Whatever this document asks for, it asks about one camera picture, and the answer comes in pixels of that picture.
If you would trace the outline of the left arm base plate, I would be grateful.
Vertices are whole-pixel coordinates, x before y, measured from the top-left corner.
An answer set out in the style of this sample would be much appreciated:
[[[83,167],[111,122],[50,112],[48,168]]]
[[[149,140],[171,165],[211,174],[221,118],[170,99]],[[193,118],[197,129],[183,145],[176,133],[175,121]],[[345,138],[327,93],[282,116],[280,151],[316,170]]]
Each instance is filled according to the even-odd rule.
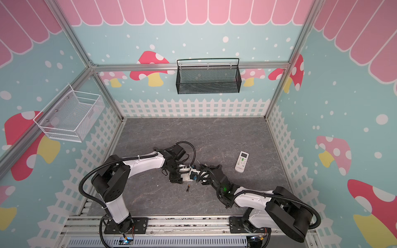
[[[148,227],[149,218],[127,218],[120,224],[115,223],[113,220],[105,225],[104,233],[110,234],[145,234]]]

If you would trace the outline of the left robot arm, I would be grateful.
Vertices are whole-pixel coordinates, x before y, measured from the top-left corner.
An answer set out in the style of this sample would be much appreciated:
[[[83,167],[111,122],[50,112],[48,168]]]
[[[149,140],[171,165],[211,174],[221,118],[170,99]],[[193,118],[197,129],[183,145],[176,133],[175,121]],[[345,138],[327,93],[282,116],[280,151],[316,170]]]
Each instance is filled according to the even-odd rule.
[[[79,192],[100,204],[106,212],[103,218],[114,224],[117,232],[125,234],[134,228],[134,220],[123,198],[128,179],[151,169],[161,169],[171,183],[182,184],[182,175],[191,172],[195,159],[196,149],[186,141],[165,149],[154,148],[152,153],[142,156],[120,158],[112,155],[81,179]]]

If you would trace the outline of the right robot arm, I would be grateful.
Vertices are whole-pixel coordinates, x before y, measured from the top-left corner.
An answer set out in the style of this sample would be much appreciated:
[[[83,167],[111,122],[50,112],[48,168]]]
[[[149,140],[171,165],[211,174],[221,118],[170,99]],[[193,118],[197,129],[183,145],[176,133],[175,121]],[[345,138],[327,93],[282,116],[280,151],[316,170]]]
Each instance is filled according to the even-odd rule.
[[[217,199],[226,207],[246,208],[239,226],[249,233],[277,228],[296,242],[304,242],[308,230],[320,226],[320,214],[284,187],[272,191],[249,190],[229,181],[222,166],[192,169],[189,178],[215,189]]]

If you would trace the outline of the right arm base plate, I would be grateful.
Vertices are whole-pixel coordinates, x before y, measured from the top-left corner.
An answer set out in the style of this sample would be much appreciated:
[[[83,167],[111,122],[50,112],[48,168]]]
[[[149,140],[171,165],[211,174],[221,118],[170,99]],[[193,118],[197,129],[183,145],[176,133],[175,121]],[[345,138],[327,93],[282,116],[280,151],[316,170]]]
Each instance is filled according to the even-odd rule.
[[[244,234],[249,233],[244,227],[244,221],[242,217],[232,216],[229,217],[229,229],[232,234]]]

